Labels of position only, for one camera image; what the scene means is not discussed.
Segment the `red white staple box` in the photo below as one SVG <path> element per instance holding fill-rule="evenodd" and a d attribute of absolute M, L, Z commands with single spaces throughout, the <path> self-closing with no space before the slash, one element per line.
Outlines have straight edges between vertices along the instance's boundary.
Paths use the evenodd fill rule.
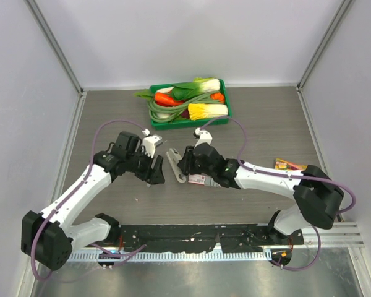
<path fill-rule="evenodd" d="M 203 174 L 192 174 L 188 177 L 188 183 L 202 186 L 218 187 L 218 184 L 209 176 Z"/>

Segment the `beige and black stapler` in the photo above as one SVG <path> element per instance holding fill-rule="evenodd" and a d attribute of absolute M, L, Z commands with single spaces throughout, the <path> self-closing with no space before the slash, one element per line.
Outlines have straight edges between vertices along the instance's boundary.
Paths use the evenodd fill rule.
<path fill-rule="evenodd" d="M 182 171 L 180 170 L 180 168 L 178 167 L 178 163 L 179 161 L 182 159 L 181 155 L 179 154 L 179 152 L 174 149 L 174 148 L 169 148 L 168 151 L 166 152 L 166 156 L 168 158 L 168 162 L 172 168 L 172 171 L 174 173 L 174 176 L 176 178 L 176 180 L 181 183 L 181 184 L 184 184 L 187 182 L 187 178 L 186 176 L 182 173 Z"/>

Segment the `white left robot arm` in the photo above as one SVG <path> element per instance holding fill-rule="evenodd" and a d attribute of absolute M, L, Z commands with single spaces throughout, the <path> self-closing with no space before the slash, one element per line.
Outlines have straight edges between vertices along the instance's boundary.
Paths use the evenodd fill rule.
<path fill-rule="evenodd" d="M 114 180 L 132 173 L 149 185 L 165 182 L 163 157 L 156 154 L 159 135 L 140 138 L 120 132 L 109 149 L 94 154 L 80 178 L 42 211 L 29 211 L 22 219 L 21 251 L 52 271 L 60 269 L 71 252 L 92 243 L 114 246 L 121 237 L 119 222 L 103 213 L 75 225 L 81 211 Z"/>

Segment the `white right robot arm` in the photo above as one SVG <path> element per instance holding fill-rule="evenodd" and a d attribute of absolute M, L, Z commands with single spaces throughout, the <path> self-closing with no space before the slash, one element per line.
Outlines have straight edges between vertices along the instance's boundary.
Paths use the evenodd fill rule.
<path fill-rule="evenodd" d="M 188 146 L 178 162 L 184 175 L 204 174 L 221 187 L 256 189 L 292 199 L 295 204 L 274 213 L 267 226 L 267 240 L 284 244 L 295 231 L 308 226 L 332 228 L 344 192 L 317 166 L 285 173 L 224 158 L 209 144 Z"/>

